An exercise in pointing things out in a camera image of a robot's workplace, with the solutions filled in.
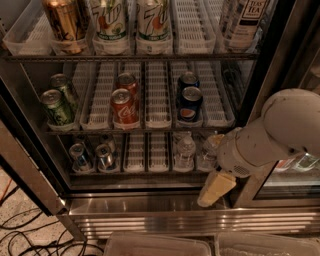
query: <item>can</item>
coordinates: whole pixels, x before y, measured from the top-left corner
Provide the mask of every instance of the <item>can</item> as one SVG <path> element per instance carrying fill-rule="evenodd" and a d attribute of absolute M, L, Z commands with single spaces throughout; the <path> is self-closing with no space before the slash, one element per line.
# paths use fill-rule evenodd
<path fill-rule="evenodd" d="M 178 108 L 178 120 L 185 122 L 196 122 L 199 117 L 202 101 L 203 96 L 199 88 L 184 88 Z"/>
<path fill-rule="evenodd" d="M 60 91 L 51 89 L 44 92 L 40 97 L 40 102 L 53 124 L 62 126 L 74 121 L 74 113 Z"/>
<path fill-rule="evenodd" d="M 90 0 L 96 23 L 96 33 L 102 41 L 115 41 L 128 37 L 128 4 L 126 0 Z"/>
<path fill-rule="evenodd" d="M 96 148 L 95 152 L 96 157 L 98 159 L 98 169 L 100 171 L 108 171 L 115 169 L 116 161 L 108 145 L 99 145 Z"/>
<path fill-rule="evenodd" d="M 198 76 L 194 74 L 192 71 L 186 71 L 178 79 L 177 98 L 176 98 L 177 107 L 180 105 L 180 98 L 181 98 L 183 89 L 188 86 L 194 86 L 198 88 L 200 86 L 200 81 Z"/>
<path fill-rule="evenodd" d="M 82 143 L 72 145 L 69 154 L 79 166 L 80 171 L 88 172 L 93 168 L 89 154 Z"/>
<path fill-rule="evenodd" d="M 83 13 L 79 11 L 77 0 L 42 0 L 42 4 L 57 40 L 72 42 L 86 36 L 87 29 L 84 20 L 87 20 L 88 17 L 81 16 Z M 82 50 L 81 47 L 75 47 L 72 50 L 64 51 L 77 54 Z"/>
<path fill-rule="evenodd" d="M 50 87 L 63 93 L 73 112 L 77 112 L 79 97 L 70 78 L 64 74 L 53 75 L 50 78 Z"/>
<path fill-rule="evenodd" d="M 83 135 L 83 134 L 73 135 L 72 140 L 73 140 L 73 143 L 75 144 L 77 143 L 83 144 L 88 154 L 90 156 L 93 155 L 93 148 L 87 135 Z"/>
<path fill-rule="evenodd" d="M 111 107 L 117 123 L 133 124 L 139 121 L 134 99 L 127 89 L 117 89 L 112 93 Z"/>
<path fill-rule="evenodd" d="M 109 148 L 111 149 L 112 154 L 114 155 L 114 157 L 116 157 L 116 143 L 115 143 L 115 140 L 114 140 L 112 134 L 110 134 L 110 133 L 102 134 L 100 136 L 99 141 L 101 144 L 108 145 Z"/>
<path fill-rule="evenodd" d="M 138 36 L 143 40 L 162 41 L 169 36 L 169 0 L 138 0 Z"/>
<path fill-rule="evenodd" d="M 139 110 L 139 84 L 132 73 L 121 73 L 116 80 L 116 87 L 118 89 L 123 88 L 130 91 L 131 95 L 133 96 L 133 99 L 135 101 L 136 110 Z"/>

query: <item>green can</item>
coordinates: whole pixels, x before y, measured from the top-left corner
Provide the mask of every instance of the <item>green can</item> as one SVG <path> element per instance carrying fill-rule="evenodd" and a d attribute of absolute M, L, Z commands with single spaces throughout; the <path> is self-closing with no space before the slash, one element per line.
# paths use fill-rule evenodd
<path fill-rule="evenodd" d="M 53 124 L 63 126 L 74 121 L 74 113 L 60 91 L 51 89 L 44 92 L 40 102 Z"/>
<path fill-rule="evenodd" d="M 72 111 L 77 112 L 79 97 L 69 77 L 64 74 L 56 74 L 50 79 L 50 87 L 59 90 L 63 93 L 66 100 L 69 102 Z"/>

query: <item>silver can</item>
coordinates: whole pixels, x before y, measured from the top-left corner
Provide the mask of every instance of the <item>silver can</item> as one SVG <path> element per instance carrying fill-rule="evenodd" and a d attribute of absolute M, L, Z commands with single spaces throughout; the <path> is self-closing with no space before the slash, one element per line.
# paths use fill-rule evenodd
<path fill-rule="evenodd" d="M 76 113 L 78 109 L 79 97 L 71 79 L 64 74 L 53 75 L 50 78 L 50 87 L 63 93 L 73 112 Z"/>
<path fill-rule="evenodd" d="M 90 172 L 93 168 L 89 154 L 82 143 L 76 143 L 69 149 L 69 154 L 77 163 L 81 172 Z"/>
<path fill-rule="evenodd" d="M 96 148 L 95 153 L 98 159 L 99 171 L 108 172 L 115 169 L 116 161 L 108 145 L 106 144 L 99 145 Z"/>
<path fill-rule="evenodd" d="M 78 134 L 72 137 L 73 143 L 81 143 L 88 151 L 89 156 L 93 156 L 93 148 L 87 135 Z"/>
<path fill-rule="evenodd" d="M 128 37 L 128 5 L 126 0 L 90 0 L 100 40 L 115 41 Z"/>
<path fill-rule="evenodd" d="M 111 149 L 113 156 L 116 157 L 116 154 L 117 154 L 116 143 L 115 143 L 115 140 L 114 140 L 112 134 L 110 134 L 110 133 L 102 134 L 99 138 L 99 141 L 101 144 L 108 145 Z"/>

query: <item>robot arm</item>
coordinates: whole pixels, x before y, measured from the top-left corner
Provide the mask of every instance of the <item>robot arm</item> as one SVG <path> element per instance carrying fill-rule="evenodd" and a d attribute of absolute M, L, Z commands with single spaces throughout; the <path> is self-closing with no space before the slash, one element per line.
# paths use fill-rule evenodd
<path fill-rule="evenodd" d="M 217 158 L 223 177 L 221 173 L 208 176 L 199 205 L 213 204 L 236 185 L 235 177 L 248 177 L 270 162 L 304 153 L 320 157 L 319 132 L 319 95 L 301 89 L 274 94 L 264 104 L 260 118 L 222 139 Z"/>

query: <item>blue can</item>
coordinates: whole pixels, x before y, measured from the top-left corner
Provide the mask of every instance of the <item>blue can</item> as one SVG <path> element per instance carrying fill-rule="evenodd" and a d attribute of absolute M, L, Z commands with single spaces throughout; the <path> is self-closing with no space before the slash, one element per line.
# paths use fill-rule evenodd
<path fill-rule="evenodd" d="M 180 98 L 181 98 L 183 89 L 189 86 L 193 86 L 197 88 L 199 88 L 200 86 L 198 76 L 196 76 L 192 71 L 186 71 L 178 79 L 177 97 L 176 97 L 177 107 L 180 105 Z"/>
<path fill-rule="evenodd" d="M 202 92 L 199 88 L 189 86 L 183 89 L 178 107 L 178 120 L 184 122 L 196 122 L 199 117 L 203 101 Z"/>

